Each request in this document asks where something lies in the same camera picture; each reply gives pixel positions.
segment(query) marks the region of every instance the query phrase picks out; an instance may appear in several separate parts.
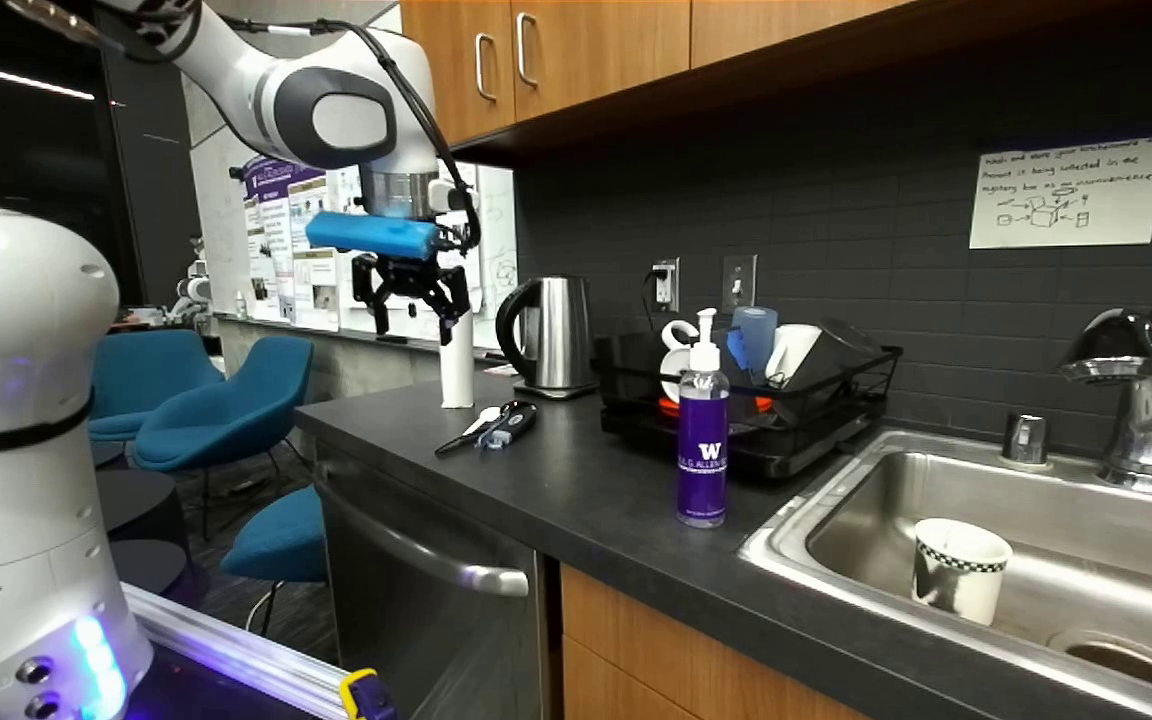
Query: bottle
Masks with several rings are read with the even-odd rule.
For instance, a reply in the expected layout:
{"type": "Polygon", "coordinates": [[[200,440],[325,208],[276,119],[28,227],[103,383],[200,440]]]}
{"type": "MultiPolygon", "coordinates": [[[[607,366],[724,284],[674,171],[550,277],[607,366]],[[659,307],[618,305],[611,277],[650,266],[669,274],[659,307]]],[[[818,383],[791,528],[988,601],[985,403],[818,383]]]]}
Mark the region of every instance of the bottle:
{"type": "Polygon", "coordinates": [[[701,340],[680,374],[674,511],[716,528],[727,516],[727,375],[712,344],[712,307],[695,311],[701,340]]]}

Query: stainless steel sink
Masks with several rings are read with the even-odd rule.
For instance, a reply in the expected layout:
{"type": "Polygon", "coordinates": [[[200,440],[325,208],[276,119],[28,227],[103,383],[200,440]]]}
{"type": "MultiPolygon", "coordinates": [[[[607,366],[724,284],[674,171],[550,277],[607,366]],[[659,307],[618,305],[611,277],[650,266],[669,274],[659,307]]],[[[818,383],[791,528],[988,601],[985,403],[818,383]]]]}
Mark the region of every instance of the stainless steel sink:
{"type": "Polygon", "coordinates": [[[1102,483],[1088,460],[1024,470],[995,444],[882,434],[751,531],[739,562],[1152,716],[1152,498],[1102,483]],[[906,601],[924,516],[1012,539],[991,627],[906,601]]]}

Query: black backsplash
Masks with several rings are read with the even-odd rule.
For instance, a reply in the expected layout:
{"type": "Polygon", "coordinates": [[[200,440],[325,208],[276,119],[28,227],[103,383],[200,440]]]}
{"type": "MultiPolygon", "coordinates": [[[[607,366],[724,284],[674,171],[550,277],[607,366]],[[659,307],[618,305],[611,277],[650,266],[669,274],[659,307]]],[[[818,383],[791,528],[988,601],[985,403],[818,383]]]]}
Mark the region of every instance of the black backsplash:
{"type": "Polygon", "coordinates": [[[596,333],[648,327],[644,274],[684,256],[684,311],[755,253],[755,300],[903,344],[886,422],[999,435],[1012,407],[1100,453],[1117,388],[1060,380],[1077,333],[1152,307],[1149,248],[966,253],[981,153],[1152,138],[1152,25],[1079,27],[585,145],[519,167],[527,274],[581,274],[596,333]]]}

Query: wooden cabinet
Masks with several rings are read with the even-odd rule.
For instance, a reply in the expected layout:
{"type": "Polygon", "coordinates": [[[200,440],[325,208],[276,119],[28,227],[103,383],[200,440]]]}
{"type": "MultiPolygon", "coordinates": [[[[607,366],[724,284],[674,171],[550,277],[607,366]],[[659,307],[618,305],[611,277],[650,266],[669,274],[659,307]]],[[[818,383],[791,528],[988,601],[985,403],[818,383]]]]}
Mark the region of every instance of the wooden cabinet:
{"type": "Polygon", "coordinates": [[[906,0],[691,0],[691,67],[800,42],[906,0]]]}
{"type": "Polygon", "coordinates": [[[570,567],[562,601],[562,716],[840,720],[850,709],[635,606],[570,567]]]}
{"type": "Polygon", "coordinates": [[[687,67],[687,0],[402,0],[453,145],[687,67]]]}

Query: dishwasher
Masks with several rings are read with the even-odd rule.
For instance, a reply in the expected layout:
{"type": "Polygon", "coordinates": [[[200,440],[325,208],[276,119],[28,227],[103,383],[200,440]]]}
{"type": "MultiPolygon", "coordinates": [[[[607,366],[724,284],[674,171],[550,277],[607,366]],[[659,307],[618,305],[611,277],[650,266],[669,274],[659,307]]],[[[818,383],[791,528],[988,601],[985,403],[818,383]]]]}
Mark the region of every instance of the dishwasher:
{"type": "Polygon", "coordinates": [[[345,667],[376,667],[402,720],[548,720],[550,567],[376,470],[318,447],[345,667]]]}

